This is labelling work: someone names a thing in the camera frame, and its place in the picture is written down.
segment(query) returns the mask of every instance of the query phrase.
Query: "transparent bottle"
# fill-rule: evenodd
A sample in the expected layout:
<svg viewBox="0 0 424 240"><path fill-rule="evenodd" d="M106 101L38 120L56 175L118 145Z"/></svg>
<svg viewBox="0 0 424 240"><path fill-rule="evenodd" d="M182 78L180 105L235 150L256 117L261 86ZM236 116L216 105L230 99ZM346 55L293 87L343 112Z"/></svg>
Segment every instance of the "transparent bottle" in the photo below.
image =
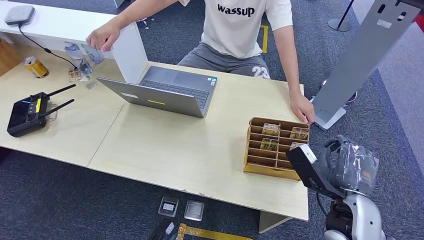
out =
<svg viewBox="0 0 424 240"><path fill-rule="evenodd" d="M103 62L104 57L101 51L91 48L87 44L81 44L81 46L84 48L85 52L93 63L99 64Z"/></svg>
<svg viewBox="0 0 424 240"><path fill-rule="evenodd" d="M66 41L65 42L65 51L69 55L73 64L83 73L84 75L89 75L93 72L92 67L90 66L87 59L83 56L78 45L75 43Z"/></svg>

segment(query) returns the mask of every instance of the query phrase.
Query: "touchpad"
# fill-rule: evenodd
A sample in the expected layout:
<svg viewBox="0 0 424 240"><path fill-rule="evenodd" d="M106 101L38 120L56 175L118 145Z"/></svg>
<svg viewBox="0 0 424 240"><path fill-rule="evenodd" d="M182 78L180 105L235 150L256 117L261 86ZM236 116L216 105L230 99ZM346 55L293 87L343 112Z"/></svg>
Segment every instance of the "touchpad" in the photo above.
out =
<svg viewBox="0 0 424 240"><path fill-rule="evenodd" d="M173 81L174 83L182 86L195 88L196 86L202 86L204 76L197 74L190 74L187 72L179 72Z"/></svg>

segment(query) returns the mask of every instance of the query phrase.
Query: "person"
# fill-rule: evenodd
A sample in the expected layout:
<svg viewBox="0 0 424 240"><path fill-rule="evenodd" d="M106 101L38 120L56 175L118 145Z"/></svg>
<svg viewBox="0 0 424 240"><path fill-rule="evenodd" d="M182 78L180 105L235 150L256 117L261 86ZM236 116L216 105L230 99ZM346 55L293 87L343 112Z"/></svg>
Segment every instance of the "person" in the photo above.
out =
<svg viewBox="0 0 424 240"><path fill-rule="evenodd" d="M167 8L178 0L137 0L86 39L94 49L110 51L120 30ZM179 0L187 6L190 0ZM271 25L287 78L290 107L305 124L315 120L314 106L301 93L290 0L205 0L205 20L200 44L180 66L269 79L257 38L262 16Z"/></svg>

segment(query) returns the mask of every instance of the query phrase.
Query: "wooden organizer box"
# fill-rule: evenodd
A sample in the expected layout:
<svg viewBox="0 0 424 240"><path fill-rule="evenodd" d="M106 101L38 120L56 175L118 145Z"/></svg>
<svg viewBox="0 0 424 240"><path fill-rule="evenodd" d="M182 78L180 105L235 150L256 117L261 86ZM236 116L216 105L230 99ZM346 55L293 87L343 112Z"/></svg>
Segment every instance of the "wooden organizer box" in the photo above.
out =
<svg viewBox="0 0 424 240"><path fill-rule="evenodd" d="M262 134L264 124L280 124L279 136ZM290 150L293 142L308 144L309 136L307 140L290 138L293 128L309 129L309 125L259 117L252 118L247 130L243 171L299 181L300 178L289 162L286 153ZM278 140L277 151L260 149L262 139Z"/></svg>

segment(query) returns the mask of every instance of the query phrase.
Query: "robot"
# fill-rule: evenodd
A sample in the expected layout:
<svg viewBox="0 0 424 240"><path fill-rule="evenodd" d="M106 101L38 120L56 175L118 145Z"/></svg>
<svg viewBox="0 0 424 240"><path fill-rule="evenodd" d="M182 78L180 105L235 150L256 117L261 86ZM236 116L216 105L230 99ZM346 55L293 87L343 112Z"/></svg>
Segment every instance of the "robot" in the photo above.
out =
<svg viewBox="0 0 424 240"><path fill-rule="evenodd" d="M335 166L331 153L338 153ZM377 206L367 198L375 184L379 160L363 146L338 135L324 143L319 155L319 173L313 168L317 160L308 145L287 153L305 187L316 191L318 204L326 215L324 240L394 240L382 230ZM329 213L319 194L333 199Z"/></svg>

